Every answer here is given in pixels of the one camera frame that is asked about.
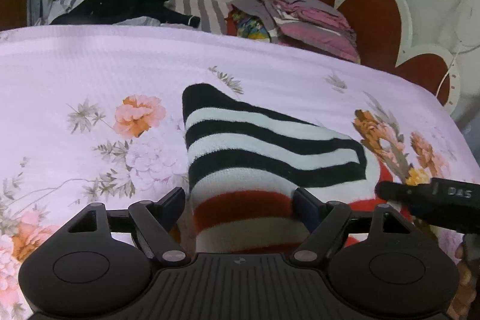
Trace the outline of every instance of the mattress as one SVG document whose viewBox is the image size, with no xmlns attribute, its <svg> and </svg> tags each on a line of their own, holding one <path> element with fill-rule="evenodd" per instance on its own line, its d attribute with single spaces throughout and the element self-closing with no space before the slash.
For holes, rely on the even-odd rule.
<svg viewBox="0 0 480 320">
<path fill-rule="evenodd" d="M 432 94 L 317 53 L 173 28 L 45 26 L 0 32 L 0 68 L 2 318 L 28 317 L 20 265 L 88 203 L 125 209 L 188 188 L 181 98 L 195 83 L 349 135 L 397 182 L 480 183 Z M 449 233 L 442 248 L 453 257 L 460 240 Z"/>
</svg>

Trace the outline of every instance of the floral bed sheet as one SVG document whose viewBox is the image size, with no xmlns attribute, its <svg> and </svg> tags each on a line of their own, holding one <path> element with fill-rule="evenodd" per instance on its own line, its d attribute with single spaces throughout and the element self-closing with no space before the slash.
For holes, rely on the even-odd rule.
<svg viewBox="0 0 480 320">
<path fill-rule="evenodd" d="M 0 319 L 28 318 L 20 265 L 85 205 L 123 209 L 188 188 L 181 95 L 194 83 L 348 134 L 395 181 L 480 181 L 429 92 L 295 48 L 171 28 L 49 26 L 0 32 L 0 69 Z M 453 257 L 460 235 L 435 233 Z"/>
</svg>

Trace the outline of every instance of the red headboard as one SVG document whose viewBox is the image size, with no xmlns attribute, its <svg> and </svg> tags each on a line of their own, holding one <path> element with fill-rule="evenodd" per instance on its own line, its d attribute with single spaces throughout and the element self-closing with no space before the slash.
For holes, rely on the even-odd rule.
<svg viewBox="0 0 480 320">
<path fill-rule="evenodd" d="M 438 45 L 411 46 L 412 23 L 405 0 L 320 0 L 336 7 L 357 33 L 361 64 L 398 75 L 433 94 L 452 63 Z M 458 102 L 456 65 L 440 88 L 438 100 L 451 113 Z"/>
</svg>

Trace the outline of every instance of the striped sweater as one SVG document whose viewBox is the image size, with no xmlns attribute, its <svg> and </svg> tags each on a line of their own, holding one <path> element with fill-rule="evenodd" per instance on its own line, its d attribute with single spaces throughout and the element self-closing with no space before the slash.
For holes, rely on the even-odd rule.
<svg viewBox="0 0 480 320">
<path fill-rule="evenodd" d="M 324 202 L 377 203 L 383 165 L 347 135 L 207 84 L 184 91 L 183 119 L 197 252 L 290 252 L 308 235 L 292 215 L 297 187 Z"/>
</svg>

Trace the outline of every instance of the power cord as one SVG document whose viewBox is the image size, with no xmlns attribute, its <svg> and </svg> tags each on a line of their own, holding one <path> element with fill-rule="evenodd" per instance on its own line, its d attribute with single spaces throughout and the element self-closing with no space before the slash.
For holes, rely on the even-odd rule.
<svg viewBox="0 0 480 320">
<path fill-rule="evenodd" d="M 455 64 L 455 61 L 457 60 L 458 55 L 464 55 L 465 53 L 469 53 L 469 52 L 472 52 L 472 51 L 480 48 L 480 42 L 476 43 L 474 45 L 465 44 L 464 41 L 459 37 L 459 34 L 457 32 L 458 26 L 460 24 L 460 16 L 461 16 L 462 6 L 463 6 L 464 2 L 465 2 L 465 0 L 460 0 L 459 4 L 457 6 L 458 21 L 457 21 L 457 24 L 454 27 L 454 34 L 455 34 L 455 37 L 457 38 L 457 45 L 456 45 L 457 50 L 455 52 L 455 55 L 453 57 L 452 62 L 450 63 L 450 66 L 447 69 L 447 72 L 445 73 L 445 75 L 443 75 L 443 78 L 442 78 L 440 84 L 438 85 L 437 92 L 435 93 L 436 98 L 438 98 L 438 94 L 440 93 L 440 89 L 442 88 L 443 82 L 445 82 L 445 79 L 450 74 L 450 70 L 452 69 L 453 65 Z M 473 14 L 473 6 L 470 6 L 469 21 L 472 18 L 472 14 Z"/>
</svg>

